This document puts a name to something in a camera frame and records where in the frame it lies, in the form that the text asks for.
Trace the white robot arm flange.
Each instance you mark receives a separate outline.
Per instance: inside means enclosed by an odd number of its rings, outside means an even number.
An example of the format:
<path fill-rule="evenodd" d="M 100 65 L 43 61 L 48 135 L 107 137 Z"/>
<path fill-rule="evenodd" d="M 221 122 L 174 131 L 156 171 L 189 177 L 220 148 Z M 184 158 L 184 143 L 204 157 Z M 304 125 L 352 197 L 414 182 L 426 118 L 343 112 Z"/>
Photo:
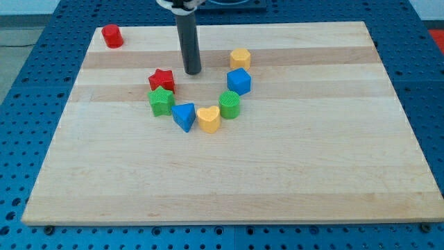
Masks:
<path fill-rule="evenodd" d="M 174 15 L 185 16 L 195 12 L 205 0 L 156 0 L 156 3 Z"/>

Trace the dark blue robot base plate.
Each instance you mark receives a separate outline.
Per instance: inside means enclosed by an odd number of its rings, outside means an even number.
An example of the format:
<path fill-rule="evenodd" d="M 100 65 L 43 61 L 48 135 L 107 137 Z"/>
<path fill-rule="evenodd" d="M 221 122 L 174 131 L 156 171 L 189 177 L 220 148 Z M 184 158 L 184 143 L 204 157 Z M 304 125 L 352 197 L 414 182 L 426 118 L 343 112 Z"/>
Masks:
<path fill-rule="evenodd" d="M 266 10 L 267 0 L 207 0 L 199 11 Z"/>

